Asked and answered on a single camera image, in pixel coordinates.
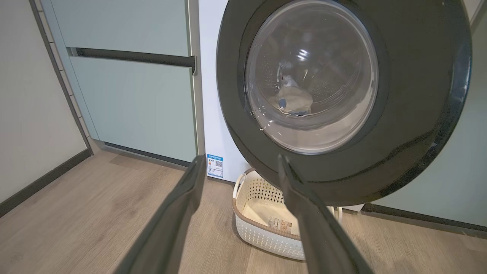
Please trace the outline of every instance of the sticker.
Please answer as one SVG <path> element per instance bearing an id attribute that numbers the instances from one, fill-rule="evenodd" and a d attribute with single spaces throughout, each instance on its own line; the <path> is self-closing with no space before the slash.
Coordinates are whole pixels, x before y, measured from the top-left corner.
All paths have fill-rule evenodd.
<path id="1" fill-rule="evenodd" d="M 207 154 L 208 175 L 223 178 L 223 158 Z"/>
<path id="2" fill-rule="evenodd" d="M 286 232 L 291 233 L 293 224 L 286 221 L 286 220 L 277 219 L 277 218 L 270 216 L 269 220 L 267 221 L 267 226 L 272 227 L 274 229 L 277 229 L 277 230 L 284 232 L 284 233 L 286 233 Z"/>

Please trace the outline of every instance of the baseboard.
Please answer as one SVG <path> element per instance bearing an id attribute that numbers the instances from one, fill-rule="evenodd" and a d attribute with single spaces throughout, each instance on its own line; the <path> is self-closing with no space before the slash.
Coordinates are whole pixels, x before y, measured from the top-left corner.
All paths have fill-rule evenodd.
<path id="1" fill-rule="evenodd" d="M 186 162 L 186 161 L 183 161 L 183 160 L 178 160 L 178 159 L 174 159 L 174 158 L 170 158 L 170 157 L 166 157 L 166 156 L 162 156 L 162 155 L 158 155 L 158 154 L 154 154 L 154 153 L 150 153 L 150 152 L 146 152 L 146 151 L 142 151 L 142 150 L 138 150 L 138 149 L 134 149 L 134 148 L 130 148 L 130 147 L 124 147 L 124 146 L 117 145 L 117 144 L 112 144 L 112 143 L 105 142 L 105 145 L 111 146 L 111 147 L 114 147 L 114 148 L 118 148 L 118 149 L 121 149 L 121 150 L 126 150 L 126 151 L 129 151 L 129 152 L 132 152 L 132 153 L 137 153 L 137 154 L 144 155 L 144 156 L 147 156 L 147 157 L 155 158 L 155 159 L 162 160 L 162 161 L 165 161 L 165 162 L 169 162 L 169 163 L 172 163 L 172 164 L 184 166 L 184 167 L 188 167 L 189 164 L 190 164 L 190 162 Z"/>
<path id="2" fill-rule="evenodd" d="M 156 165 L 165 166 L 165 167 L 169 167 L 169 168 L 173 168 L 173 169 L 177 169 L 177 170 L 186 171 L 186 169 L 187 169 L 187 167 L 185 167 L 185 166 L 177 165 L 177 164 L 174 164 L 171 162 L 159 160 L 159 159 L 156 159 L 156 158 L 153 158 L 150 156 L 142 155 L 139 153 L 135 153 L 135 152 L 128 151 L 125 149 L 121 149 L 121 148 L 116 148 L 116 147 L 109 146 L 109 145 L 105 145 L 105 147 L 103 148 L 103 151 L 112 152 L 112 153 L 115 153 L 118 155 L 123 155 L 123 156 L 130 157 L 133 159 L 137 159 L 137 160 L 141 160 L 144 162 L 153 163 Z"/>
<path id="3" fill-rule="evenodd" d="M 0 204 L 0 217 L 7 214 L 9 211 L 14 209 L 16 206 L 20 205 L 23 201 L 27 200 L 30 196 L 34 195 L 36 192 L 50 184 L 52 181 L 59 178 L 61 175 L 68 172 L 68 170 L 75 167 L 77 164 L 84 161 L 86 158 L 91 156 L 88 149 L 78 153 L 73 158 L 62 163 L 60 166 L 51 170 L 48 174 L 37 179 L 35 182 L 23 188 L 21 191 L 15 193 L 10 198 L 6 199 Z"/>
<path id="4" fill-rule="evenodd" d="M 487 227 L 367 203 L 362 214 L 487 239 Z"/>
<path id="5" fill-rule="evenodd" d="M 227 181 L 227 180 L 223 180 L 223 179 L 219 179 L 219 178 L 215 178 L 215 177 L 208 176 L 208 180 L 212 180 L 212 181 L 219 182 L 219 183 L 222 183 L 222 184 L 227 184 L 227 185 L 235 186 L 235 182 L 231 182 L 231 181 Z"/>
<path id="6" fill-rule="evenodd" d="M 355 210 L 350 210 L 350 209 L 346 209 L 346 208 L 341 208 L 341 210 L 344 212 L 344 213 L 348 213 L 348 214 L 352 214 L 352 215 L 358 215 L 358 212 L 355 211 Z"/>

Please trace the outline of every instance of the cabinet door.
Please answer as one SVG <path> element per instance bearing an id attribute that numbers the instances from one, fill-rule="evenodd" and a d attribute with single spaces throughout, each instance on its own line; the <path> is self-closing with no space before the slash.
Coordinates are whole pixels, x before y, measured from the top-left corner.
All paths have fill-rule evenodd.
<path id="1" fill-rule="evenodd" d="M 71 57 L 101 141 L 191 162 L 191 68 Z"/>
<path id="2" fill-rule="evenodd" d="M 51 0 L 67 47 L 189 56 L 185 0 Z"/>

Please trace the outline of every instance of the black baseboard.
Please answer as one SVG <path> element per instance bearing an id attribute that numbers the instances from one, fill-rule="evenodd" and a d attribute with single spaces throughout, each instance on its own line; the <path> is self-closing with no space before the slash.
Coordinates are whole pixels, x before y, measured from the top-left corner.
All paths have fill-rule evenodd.
<path id="1" fill-rule="evenodd" d="M 487 227 L 367 203 L 362 214 L 487 239 Z"/>
<path id="2" fill-rule="evenodd" d="M 77 164 L 81 163 L 83 160 L 91 156 L 88 149 L 78 153 L 73 158 L 67 160 L 60 166 L 54 168 L 48 174 L 37 179 L 35 182 L 23 188 L 21 191 L 15 193 L 12 197 L 6 199 L 0 204 L 0 217 L 7 214 L 9 211 L 14 209 L 16 206 L 20 205 L 23 201 L 27 200 L 30 196 L 34 195 L 36 192 L 50 184 L 52 181 L 59 178 L 61 175 L 68 172 L 68 170 L 75 167 Z"/>
<path id="3" fill-rule="evenodd" d="M 162 155 L 158 155 L 158 154 L 154 154 L 154 153 L 150 153 L 150 152 L 146 152 L 146 151 L 142 151 L 142 150 L 138 150 L 138 149 L 133 149 L 130 147 L 124 147 L 124 146 L 120 146 L 120 145 L 116 145 L 116 144 L 112 144 L 112 143 L 107 143 L 107 142 L 105 142 L 105 145 L 111 146 L 114 148 L 118 148 L 118 149 L 122 149 L 122 150 L 126 150 L 126 151 L 130 151 L 130 152 L 137 153 L 140 155 L 144 155 L 147 157 L 155 158 L 158 160 L 166 161 L 166 162 L 173 163 L 176 165 L 184 166 L 184 167 L 188 167 L 190 164 L 190 162 L 186 162 L 183 160 L 178 160 L 178 159 L 174 159 L 174 158 L 170 158 L 170 157 L 166 157 L 166 156 L 162 156 Z"/>

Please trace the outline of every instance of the door glass window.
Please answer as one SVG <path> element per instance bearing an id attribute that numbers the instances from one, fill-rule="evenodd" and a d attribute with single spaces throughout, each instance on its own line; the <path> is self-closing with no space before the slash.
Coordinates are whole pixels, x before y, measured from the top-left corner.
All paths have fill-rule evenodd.
<path id="1" fill-rule="evenodd" d="M 246 95 L 280 146 L 322 154 L 349 141 L 377 94 L 378 64 L 359 19 L 331 0 L 296 0 L 275 11 L 251 45 Z"/>

